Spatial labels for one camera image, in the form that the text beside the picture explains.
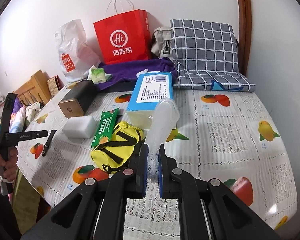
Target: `red apple print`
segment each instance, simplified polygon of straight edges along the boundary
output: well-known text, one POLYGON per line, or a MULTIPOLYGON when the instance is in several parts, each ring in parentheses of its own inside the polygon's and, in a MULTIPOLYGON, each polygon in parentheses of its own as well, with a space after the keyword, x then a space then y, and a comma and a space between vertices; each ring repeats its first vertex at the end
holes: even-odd
POLYGON ((35 148, 35 155, 34 155, 34 158, 35 159, 38 159, 40 154, 42 153, 43 151, 43 144, 39 144, 36 148, 35 148))
POLYGON ((215 95, 215 99, 218 101, 218 103, 222 106, 230 106, 230 100, 225 95, 215 95))
POLYGON ((252 184, 249 179, 242 177, 238 179, 230 189, 238 198, 240 198, 247 206, 253 203, 252 184))
POLYGON ((94 178, 97 181, 103 180, 103 179, 108 179, 109 178, 109 174, 100 170, 99 168, 95 168, 94 170, 92 170, 89 174, 89 178, 94 178))

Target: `tablecloth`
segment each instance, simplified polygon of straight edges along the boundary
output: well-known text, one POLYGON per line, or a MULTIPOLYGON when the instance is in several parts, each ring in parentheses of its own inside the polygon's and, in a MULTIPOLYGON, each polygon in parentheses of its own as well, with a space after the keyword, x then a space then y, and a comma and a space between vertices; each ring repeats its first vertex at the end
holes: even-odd
MULTIPOLYGON (((74 172, 95 165, 90 139, 68 139, 67 121, 58 107, 69 91, 64 87, 41 110, 27 130, 58 130, 45 157, 30 152, 46 138, 19 143, 18 166, 24 176, 53 207, 78 186, 74 172)), ((125 113, 129 92, 99 93, 86 115, 100 120, 101 113, 117 107, 125 113)), ((269 226, 276 228, 297 209, 297 193, 288 154, 269 113, 255 93, 174 90, 180 111, 177 128, 165 143, 166 155, 195 178, 218 178, 235 186, 245 181, 245 202, 269 226)), ((148 180, 146 198, 129 199, 124 239, 179 239, 178 203, 162 200, 158 184, 148 180)))

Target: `plaid cushion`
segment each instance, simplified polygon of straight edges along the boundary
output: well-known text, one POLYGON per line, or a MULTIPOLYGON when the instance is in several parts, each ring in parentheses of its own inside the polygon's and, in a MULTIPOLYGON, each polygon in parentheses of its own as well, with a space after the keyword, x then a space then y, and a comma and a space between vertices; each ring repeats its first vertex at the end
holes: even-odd
POLYGON ((255 90, 239 73, 236 38, 229 24, 171 20, 171 46, 178 88, 255 90))

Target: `haidilao logo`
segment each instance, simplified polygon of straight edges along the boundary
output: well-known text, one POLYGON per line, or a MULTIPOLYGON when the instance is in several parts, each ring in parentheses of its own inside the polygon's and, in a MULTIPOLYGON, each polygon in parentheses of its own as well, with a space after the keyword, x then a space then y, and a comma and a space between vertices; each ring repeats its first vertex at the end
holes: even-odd
POLYGON ((122 30, 116 30, 111 34, 110 42, 114 47, 122 48, 128 42, 128 35, 122 30))

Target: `purple towel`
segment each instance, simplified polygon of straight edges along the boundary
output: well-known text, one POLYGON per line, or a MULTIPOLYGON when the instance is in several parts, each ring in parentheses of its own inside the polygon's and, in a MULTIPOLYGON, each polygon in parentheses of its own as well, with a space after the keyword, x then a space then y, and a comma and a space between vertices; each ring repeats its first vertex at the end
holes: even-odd
POLYGON ((19 98, 16 98, 16 100, 14 101, 12 113, 15 114, 16 112, 18 112, 21 107, 23 107, 23 104, 21 103, 19 98))
POLYGON ((112 78, 105 83, 97 84, 98 90, 106 89, 118 82, 135 81, 137 80, 137 73, 146 68, 148 71, 171 72, 174 80, 178 77, 178 72, 174 69, 174 63, 167 57, 162 59, 135 60, 111 65, 101 63, 99 68, 103 68, 105 73, 111 74, 112 78))

